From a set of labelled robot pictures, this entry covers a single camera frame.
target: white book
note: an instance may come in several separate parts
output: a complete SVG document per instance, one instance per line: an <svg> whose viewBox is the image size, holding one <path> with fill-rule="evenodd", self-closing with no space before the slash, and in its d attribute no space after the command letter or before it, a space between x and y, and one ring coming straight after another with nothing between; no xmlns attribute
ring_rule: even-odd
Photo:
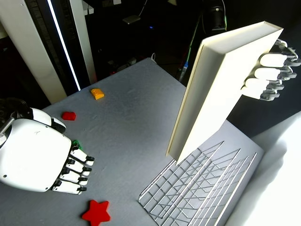
<svg viewBox="0 0 301 226"><path fill-rule="evenodd" d="M177 164L218 131L258 58L282 31L260 22L202 41L166 153Z"/></svg>

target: star-shaped object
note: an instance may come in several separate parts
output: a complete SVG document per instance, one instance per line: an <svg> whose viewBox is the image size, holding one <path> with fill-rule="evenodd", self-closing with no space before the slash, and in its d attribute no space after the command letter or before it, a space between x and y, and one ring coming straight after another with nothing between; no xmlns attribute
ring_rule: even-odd
<svg viewBox="0 0 301 226"><path fill-rule="evenodd" d="M108 207L108 201L98 203L95 200L91 200L90 209L84 213L81 218L90 221L91 226L99 226L100 223L109 221L111 219L107 212Z"/></svg>

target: yellow toy block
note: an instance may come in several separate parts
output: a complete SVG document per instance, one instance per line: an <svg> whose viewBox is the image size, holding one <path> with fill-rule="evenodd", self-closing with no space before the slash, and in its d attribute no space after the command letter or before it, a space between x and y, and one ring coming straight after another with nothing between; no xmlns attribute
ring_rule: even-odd
<svg viewBox="0 0 301 226"><path fill-rule="evenodd" d="M90 91L91 91L92 95L94 96L95 100L98 100L98 99L104 97L104 93L100 89L91 89Z"/></svg>

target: table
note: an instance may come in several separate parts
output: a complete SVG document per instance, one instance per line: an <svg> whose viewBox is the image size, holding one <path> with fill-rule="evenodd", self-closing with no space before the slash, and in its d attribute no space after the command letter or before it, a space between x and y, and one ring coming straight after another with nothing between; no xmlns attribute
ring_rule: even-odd
<svg viewBox="0 0 301 226"><path fill-rule="evenodd" d="M94 100L92 88L105 97ZM58 119L64 111L77 114L76 121L64 121L65 134L95 157L87 191L34 193L0 184L0 225L87 226L80 216L94 199L110 202L111 221L103 225L155 226L137 199L171 161L165 153L184 92L148 58L44 109ZM217 139L225 135L229 144L260 149L229 122L222 128Z"/></svg>

